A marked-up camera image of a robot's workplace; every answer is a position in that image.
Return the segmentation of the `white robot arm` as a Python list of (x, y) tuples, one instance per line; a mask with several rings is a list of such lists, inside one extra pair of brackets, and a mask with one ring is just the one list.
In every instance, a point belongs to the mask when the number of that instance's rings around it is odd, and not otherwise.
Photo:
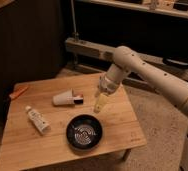
[[(107, 97), (134, 72), (188, 117), (188, 82), (143, 61), (137, 52), (126, 46), (114, 50), (112, 61), (108, 71), (99, 79), (95, 113), (102, 110)], [(178, 171), (188, 171), (188, 128)]]

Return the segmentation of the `cream wedge end effector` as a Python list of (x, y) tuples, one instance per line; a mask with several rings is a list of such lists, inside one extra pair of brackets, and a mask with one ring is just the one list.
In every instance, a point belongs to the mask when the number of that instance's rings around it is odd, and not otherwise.
[(94, 112), (99, 113), (103, 109), (103, 107), (106, 105), (108, 101), (108, 95), (100, 91), (97, 91), (95, 93), (95, 98), (96, 98), (96, 102), (94, 105)]

